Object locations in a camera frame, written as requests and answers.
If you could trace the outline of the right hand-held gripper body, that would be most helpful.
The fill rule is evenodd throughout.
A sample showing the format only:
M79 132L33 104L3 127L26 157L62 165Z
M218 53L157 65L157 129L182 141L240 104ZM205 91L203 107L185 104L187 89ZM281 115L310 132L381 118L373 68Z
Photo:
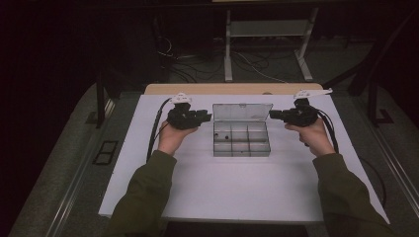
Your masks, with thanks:
M328 95L332 92L333 90L331 88L326 90L301 89L293 96L294 107L285 111L286 116L284 118L284 122L299 127L305 127L314 124L318 118L324 119L326 117L326 113L313 107L309 103L308 99L311 97Z

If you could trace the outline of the black floor outlet plate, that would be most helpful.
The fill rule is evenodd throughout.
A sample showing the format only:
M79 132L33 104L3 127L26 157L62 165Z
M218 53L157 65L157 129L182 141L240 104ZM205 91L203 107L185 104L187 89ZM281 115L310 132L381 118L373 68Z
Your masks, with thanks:
M118 141L117 140L105 140L92 163L94 165L109 165L112 163L113 157L117 150Z

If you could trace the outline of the black metal stand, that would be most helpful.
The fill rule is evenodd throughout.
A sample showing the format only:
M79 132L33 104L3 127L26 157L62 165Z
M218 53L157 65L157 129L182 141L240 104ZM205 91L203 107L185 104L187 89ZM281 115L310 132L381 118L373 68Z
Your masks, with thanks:
M100 69L96 76L97 128L100 128L105 121L106 95L114 99L119 96L120 92L120 86L113 71Z
M352 75L347 91L360 96L368 89L367 116L374 126L390 123L388 113L377 108L378 88L382 87L419 127L419 6L387 27L360 63L322 87L331 88Z

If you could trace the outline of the metal floor rail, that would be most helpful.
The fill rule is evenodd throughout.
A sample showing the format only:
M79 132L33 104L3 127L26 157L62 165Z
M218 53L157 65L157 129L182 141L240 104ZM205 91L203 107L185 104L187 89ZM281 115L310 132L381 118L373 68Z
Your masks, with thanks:
M113 100L108 99L106 104L103 106L102 114L104 115L104 121L101 126L94 126L92 133L89 136L89 140L85 143L86 147L83 150L81 161L74 173L74 176L72 177L65 195L60 201L57 213L49 225L45 237L60 237L67 218L82 187L82 183L85 178L85 171L91 163L95 149L103 136L109 117L112 115L115 105L116 103Z
M374 126L358 101L356 150L385 211L407 209L419 218L419 132L399 108L381 109L390 123Z

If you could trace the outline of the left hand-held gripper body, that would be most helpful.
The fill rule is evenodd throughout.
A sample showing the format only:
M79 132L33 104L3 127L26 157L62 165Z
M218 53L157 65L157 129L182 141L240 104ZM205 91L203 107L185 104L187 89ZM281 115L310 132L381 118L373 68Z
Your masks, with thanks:
M196 118L196 112L191 111L192 99L185 93L178 93L170 99L174 108L169 111L167 122L177 129L196 128L200 124Z

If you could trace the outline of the person's left hand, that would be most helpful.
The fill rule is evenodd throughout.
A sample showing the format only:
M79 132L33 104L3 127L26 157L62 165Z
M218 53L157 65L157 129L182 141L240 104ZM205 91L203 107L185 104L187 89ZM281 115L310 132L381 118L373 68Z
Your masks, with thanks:
M159 139L157 149L168 155L173 156L178 148L181 146L183 140L191 133L196 132L198 129L177 129L169 122L163 121L160 127Z

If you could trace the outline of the white metal frame stand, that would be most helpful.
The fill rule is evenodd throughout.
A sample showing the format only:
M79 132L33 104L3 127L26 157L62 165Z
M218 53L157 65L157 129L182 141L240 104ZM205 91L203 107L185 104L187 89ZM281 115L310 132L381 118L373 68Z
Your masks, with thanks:
M317 14L318 8L312 8L307 19L232 21L231 11L227 10L225 20L224 81L233 81L231 59L232 39L251 37L301 37L301 46L293 54L303 79L306 82L311 82L313 77L305 61L305 51L311 38Z

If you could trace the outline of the clear grey plastic compartment box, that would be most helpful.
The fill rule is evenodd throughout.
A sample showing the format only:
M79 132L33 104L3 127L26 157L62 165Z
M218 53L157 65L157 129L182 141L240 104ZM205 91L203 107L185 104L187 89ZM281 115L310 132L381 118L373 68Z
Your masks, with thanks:
M213 104L213 156L268 157L271 145L266 119L272 107L269 103Z

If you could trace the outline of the person's right hand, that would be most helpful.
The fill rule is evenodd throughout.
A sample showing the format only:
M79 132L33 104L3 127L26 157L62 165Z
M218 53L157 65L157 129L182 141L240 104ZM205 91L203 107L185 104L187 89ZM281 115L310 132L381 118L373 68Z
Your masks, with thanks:
M318 118L314 124L305 127L286 123L285 129L296 131L299 134L299 141L306 144L315 157L335 153L321 118Z

